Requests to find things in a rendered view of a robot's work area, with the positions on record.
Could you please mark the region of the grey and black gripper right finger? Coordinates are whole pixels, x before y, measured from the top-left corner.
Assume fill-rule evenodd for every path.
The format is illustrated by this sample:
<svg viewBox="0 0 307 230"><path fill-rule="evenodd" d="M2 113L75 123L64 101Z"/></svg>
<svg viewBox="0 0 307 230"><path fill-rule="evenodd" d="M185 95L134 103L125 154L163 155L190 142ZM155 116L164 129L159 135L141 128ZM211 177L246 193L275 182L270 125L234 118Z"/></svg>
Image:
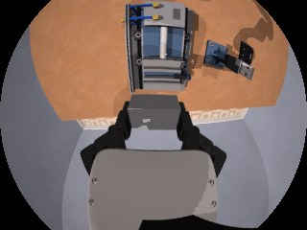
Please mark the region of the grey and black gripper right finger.
<svg viewBox="0 0 307 230"><path fill-rule="evenodd" d="M224 165L226 153L214 146L211 140L200 134L200 129L197 126L193 126L190 114L186 111L184 103L179 102L179 104L181 111L177 122L177 138L183 142L181 149L208 152L214 164L216 177L218 177Z"/></svg>

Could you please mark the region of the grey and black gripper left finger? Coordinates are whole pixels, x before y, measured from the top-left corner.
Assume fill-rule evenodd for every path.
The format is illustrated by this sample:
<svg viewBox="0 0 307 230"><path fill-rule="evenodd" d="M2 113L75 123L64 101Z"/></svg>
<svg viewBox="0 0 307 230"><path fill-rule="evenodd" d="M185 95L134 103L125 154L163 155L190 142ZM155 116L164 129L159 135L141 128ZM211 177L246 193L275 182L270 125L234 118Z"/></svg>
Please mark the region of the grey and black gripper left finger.
<svg viewBox="0 0 307 230"><path fill-rule="evenodd" d="M88 175L90 175L94 159L100 150L108 148L126 149L125 141L129 140L131 132L128 113L129 103L130 101L125 101L123 109L119 111L115 125L111 125L108 132L97 138L94 144L90 144L81 151L80 155Z"/></svg>

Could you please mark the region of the grey flat bar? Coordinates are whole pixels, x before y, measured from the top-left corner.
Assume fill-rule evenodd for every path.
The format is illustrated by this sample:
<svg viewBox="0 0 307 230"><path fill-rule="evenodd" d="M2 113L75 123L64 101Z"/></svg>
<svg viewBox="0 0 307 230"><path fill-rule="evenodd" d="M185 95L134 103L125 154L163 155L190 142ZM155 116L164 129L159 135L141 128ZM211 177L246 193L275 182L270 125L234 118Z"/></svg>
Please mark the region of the grey flat bar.
<svg viewBox="0 0 307 230"><path fill-rule="evenodd" d="M169 76L144 76L144 81L180 81Z"/></svg>
<svg viewBox="0 0 307 230"><path fill-rule="evenodd" d="M143 72L172 72L172 73L181 73L180 69L176 68L167 68L167 67L144 67Z"/></svg>

